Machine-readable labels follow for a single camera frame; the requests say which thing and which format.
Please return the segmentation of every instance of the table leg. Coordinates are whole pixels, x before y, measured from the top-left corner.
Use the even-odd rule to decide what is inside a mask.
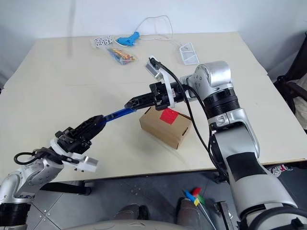
[[[85,187],[84,183],[83,186],[77,186],[77,185],[54,182],[44,185],[40,190],[60,192],[60,193],[72,193],[84,196],[88,196],[91,193],[91,188]]]

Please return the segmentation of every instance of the white plastic holder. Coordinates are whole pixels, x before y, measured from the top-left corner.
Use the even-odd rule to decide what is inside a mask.
[[[185,65],[197,65],[199,60],[191,42],[179,48],[182,61]]]
[[[50,145],[51,145],[52,149],[58,155],[64,155],[66,157],[70,157],[74,160],[79,161],[78,164],[75,164],[75,163],[72,163],[72,162],[67,162],[67,161],[62,161],[63,164],[75,167],[76,169],[79,169],[79,170],[85,170],[85,171],[89,171],[89,172],[93,172],[93,173],[96,171],[98,160],[91,158],[91,157],[88,157],[88,156],[81,155],[79,153],[64,151],[64,149],[62,149],[58,145],[58,139],[57,138],[51,139]]]
[[[153,55],[150,55],[149,58],[154,58],[155,60],[157,60]],[[165,87],[166,87],[166,91],[167,91],[167,96],[169,99],[169,107],[174,108],[175,107],[175,93],[172,90],[171,87],[171,83],[169,80],[169,77],[171,77],[169,75],[168,72],[166,72],[164,69],[160,68],[159,70],[156,70],[152,64],[150,63],[150,61],[147,62],[146,64],[146,69],[154,76],[154,78],[156,78],[157,81],[164,81]]]

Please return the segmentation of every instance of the black cable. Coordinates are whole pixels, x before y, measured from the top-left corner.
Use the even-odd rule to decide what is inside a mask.
[[[160,67],[161,67],[162,69],[164,69],[169,75],[171,75],[172,78],[174,78],[174,80],[177,82],[177,84],[178,84],[178,86],[179,86],[179,88],[180,88],[180,90],[181,90],[181,93],[182,93],[182,95],[183,95],[183,98],[184,98],[184,100],[185,100],[185,102],[186,102],[186,104],[187,104],[187,108],[188,108],[188,111],[189,111],[189,114],[190,114],[190,117],[191,117],[192,124],[193,124],[194,129],[195,129],[195,132],[196,132],[198,138],[200,139],[202,145],[205,147],[205,149],[207,150],[207,152],[209,152],[209,149],[208,149],[206,143],[205,143],[205,142],[203,141],[203,139],[201,138],[201,135],[200,135],[200,133],[199,133],[199,131],[198,131],[198,129],[197,129],[197,126],[196,126],[196,124],[195,124],[195,120],[194,120],[194,117],[193,117],[193,114],[192,114],[191,106],[190,106],[190,104],[189,104],[189,100],[188,100],[188,98],[187,98],[187,96],[186,96],[185,90],[183,89],[181,82],[180,82],[179,79],[175,76],[175,74],[174,74],[172,71],[170,71],[167,67],[165,67],[162,63],[158,62],[157,64],[159,64]]]
[[[192,88],[191,86],[189,86],[189,90],[192,91],[192,93],[196,96],[198,102],[200,103],[204,113],[206,114],[206,117],[208,119],[208,116],[207,116],[207,113],[206,113],[206,108],[205,108],[205,105],[203,104],[202,100],[201,100],[201,97],[198,95],[198,93],[196,92],[196,90],[194,88]],[[220,175],[222,175],[223,177],[226,178],[226,180],[228,181],[229,178],[228,178],[228,175],[227,173],[224,171],[224,169],[219,165],[218,162],[216,162],[216,160],[214,159],[214,156],[213,154],[211,153],[211,149],[210,149],[210,137],[212,136],[212,131],[209,127],[209,141],[208,141],[208,154],[209,154],[209,157],[210,157],[210,160],[212,161],[213,165],[216,167],[217,171],[220,173]]]
[[[295,214],[307,218],[307,212],[294,207],[274,207],[260,213],[250,224],[248,230],[257,230],[268,218],[279,214]]]
[[[33,152],[35,152],[36,154],[37,153],[48,153],[48,154],[53,155],[53,156],[58,156],[58,154],[54,150],[51,150],[51,149],[48,149],[48,148],[45,148],[45,147],[42,147],[40,149],[35,149],[35,150],[33,150]]]
[[[34,162],[34,161],[36,160],[36,157],[34,157],[34,158],[33,158],[32,160],[30,160],[30,161],[21,162],[21,161],[18,160],[18,157],[23,156],[23,155],[35,156],[35,153],[33,153],[33,152],[20,152],[20,153],[18,153],[18,154],[16,154],[16,155],[14,156],[14,162],[15,162],[16,164],[19,164],[19,165],[26,165],[26,164],[30,164],[30,163],[32,163],[32,162]]]

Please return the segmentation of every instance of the white plastic part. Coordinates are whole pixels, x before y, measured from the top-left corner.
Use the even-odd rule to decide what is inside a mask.
[[[199,64],[197,54],[195,53],[194,47],[191,42],[186,43],[179,48],[182,61],[185,65],[196,65]]]
[[[65,152],[59,145],[58,145],[58,139],[53,138],[50,141],[50,145],[52,149],[58,154],[58,155],[64,155],[70,158],[73,158],[74,160],[78,160],[79,163],[75,164],[72,162],[67,162],[67,161],[62,161],[63,164],[73,166],[79,170],[85,170],[85,171],[90,171],[90,172],[95,172],[97,168],[97,163],[98,161],[95,160],[94,158],[90,158],[87,156],[83,156],[78,153],[72,153],[72,152]]]
[[[166,91],[167,91],[167,95],[168,95],[168,99],[169,99],[169,106],[171,108],[175,107],[175,101],[174,101],[174,97],[173,97],[173,91],[172,91],[172,87],[171,84],[169,82],[169,74],[162,68],[159,69],[159,72],[162,73],[163,75],[163,80],[165,83],[165,87],[166,87]]]

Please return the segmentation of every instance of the red label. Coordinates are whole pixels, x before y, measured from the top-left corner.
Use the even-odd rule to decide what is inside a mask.
[[[167,108],[163,110],[160,119],[166,123],[173,124],[178,115],[179,113],[177,111]]]

